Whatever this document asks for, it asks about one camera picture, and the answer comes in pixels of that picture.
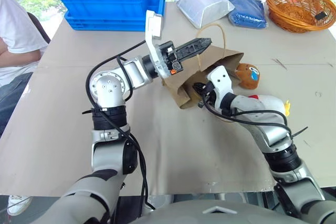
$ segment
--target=white plastic container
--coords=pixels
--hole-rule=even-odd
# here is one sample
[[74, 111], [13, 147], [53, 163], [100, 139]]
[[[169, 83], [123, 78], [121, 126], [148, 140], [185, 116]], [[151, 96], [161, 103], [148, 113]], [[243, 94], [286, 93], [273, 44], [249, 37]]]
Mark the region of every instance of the white plastic container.
[[198, 29], [224, 17], [235, 8], [229, 0], [178, 0], [177, 6]]

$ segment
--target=jeans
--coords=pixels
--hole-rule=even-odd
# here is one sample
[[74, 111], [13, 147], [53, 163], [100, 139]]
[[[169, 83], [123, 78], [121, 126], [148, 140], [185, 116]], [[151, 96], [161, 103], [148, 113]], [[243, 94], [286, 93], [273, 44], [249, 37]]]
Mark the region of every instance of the jeans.
[[0, 87], [0, 137], [32, 74], [21, 74], [9, 84]]

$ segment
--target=white sneaker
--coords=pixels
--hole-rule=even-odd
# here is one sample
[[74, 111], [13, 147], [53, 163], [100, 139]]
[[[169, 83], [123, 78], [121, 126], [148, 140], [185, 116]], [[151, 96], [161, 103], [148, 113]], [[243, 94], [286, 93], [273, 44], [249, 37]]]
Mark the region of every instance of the white sneaker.
[[33, 198], [30, 196], [10, 195], [8, 198], [7, 213], [10, 216], [16, 216], [24, 212]]

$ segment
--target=wicker basket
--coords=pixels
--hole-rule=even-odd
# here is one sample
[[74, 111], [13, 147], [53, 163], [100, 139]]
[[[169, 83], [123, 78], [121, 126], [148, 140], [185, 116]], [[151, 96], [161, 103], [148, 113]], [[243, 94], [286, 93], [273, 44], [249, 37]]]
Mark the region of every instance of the wicker basket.
[[327, 29], [336, 21], [336, 6], [330, 0], [266, 0], [269, 17], [294, 33]]

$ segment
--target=blue bag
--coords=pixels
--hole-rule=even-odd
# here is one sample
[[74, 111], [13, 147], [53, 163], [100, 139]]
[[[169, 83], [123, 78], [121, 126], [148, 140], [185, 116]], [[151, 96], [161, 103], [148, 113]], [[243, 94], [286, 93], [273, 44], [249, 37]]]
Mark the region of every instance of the blue bag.
[[229, 1], [235, 6], [235, 9], [228, 15], [233, 25], [257, 29], [267, 26], [264, 6], [260, 0]]

